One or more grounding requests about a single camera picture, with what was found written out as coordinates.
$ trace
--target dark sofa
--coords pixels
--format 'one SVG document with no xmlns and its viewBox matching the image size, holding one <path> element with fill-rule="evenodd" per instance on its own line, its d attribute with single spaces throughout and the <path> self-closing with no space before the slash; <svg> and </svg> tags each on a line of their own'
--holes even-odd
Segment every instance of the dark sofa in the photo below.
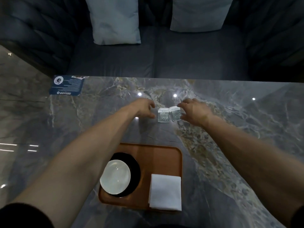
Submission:
<svg viewBox="0 0 304 228">
<path fill-rule="evenodd" d="M 172 0 L 139 0 L 140 45 L 96 45 L 85 0 L 0 0 L 0 44 L 44 74 L 301 81 L 304 0 L 234 0 L 221 30 L 170 31 Z"/>
</svg>

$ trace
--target white plate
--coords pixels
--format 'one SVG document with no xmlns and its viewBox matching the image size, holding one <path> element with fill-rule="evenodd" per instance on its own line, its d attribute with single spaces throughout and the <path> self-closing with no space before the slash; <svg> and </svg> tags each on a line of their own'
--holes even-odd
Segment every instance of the white plate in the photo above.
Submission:
<svg viewBox="0 0 304 228">
<path fill-rule="evenodd" d="M 109 194 L 120 194 L 129 185 L 131 172 L 126 163 L 120 160 L 109 161 L 100 178 L 101 187 Z"/>
</svg>

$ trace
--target hand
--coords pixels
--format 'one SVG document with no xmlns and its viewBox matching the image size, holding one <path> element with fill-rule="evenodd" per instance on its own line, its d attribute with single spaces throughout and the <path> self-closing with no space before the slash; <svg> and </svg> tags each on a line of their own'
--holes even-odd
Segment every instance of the hand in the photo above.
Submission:
<svg viewBox="0 0 304 228">
<path fill-rule="evenodd" d="M 187 98 L 177 106 L 181 107 L 186 112 L 186 114 L 183 114 L 181 116 L 181 119 L 195 126 L 206 126 L 206 123 L 208 122 L 210 116 L 213 116 L 210 108 L 205 103 L 200 102 L 196 98 Z"/>
<path fill-rule="evenodd" d="M 151 107 L 155 108 L 154 101 L 147 98 L 139 98 L 128 105 L 130 109 L 135 113 L 134 117 L 139 118 L 155 118 L 155 115 L 150 111 Z"/>
</svg>

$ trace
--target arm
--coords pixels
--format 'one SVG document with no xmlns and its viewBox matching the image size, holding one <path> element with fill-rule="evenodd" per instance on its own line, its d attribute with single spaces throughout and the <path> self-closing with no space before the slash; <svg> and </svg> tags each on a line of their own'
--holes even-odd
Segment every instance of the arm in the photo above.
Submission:
<svg viewBox="0 0 304 228">
<path fill-rule="evenodd" d="M 43 211 L 55 228 L 70 227 L 134 117 L 150 117 L 152 100 L 140 98 L 102 120 L 65 147 L 13 202 Z"/>
<path fill-rule="evenodd" d="M 181 119 L 201 126 L 269 212 L 289 227 L 296 210 L 304 205 L 304 164 L 224 122 L 205 103 L 186 99 L 178 106 L 186 112 Z"/>
</svg>

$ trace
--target blue card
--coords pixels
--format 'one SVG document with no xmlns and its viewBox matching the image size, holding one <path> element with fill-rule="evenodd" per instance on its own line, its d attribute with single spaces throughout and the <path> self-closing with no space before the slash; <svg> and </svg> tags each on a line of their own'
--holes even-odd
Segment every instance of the blue card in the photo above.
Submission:
<svg viewBox="0 0 304 228">
<path fill-rule="evenodd" d="M 81 93 L 84 80 L 85 76 L 55 75 L 49 94 L 78 96 Z"/>
</svg>

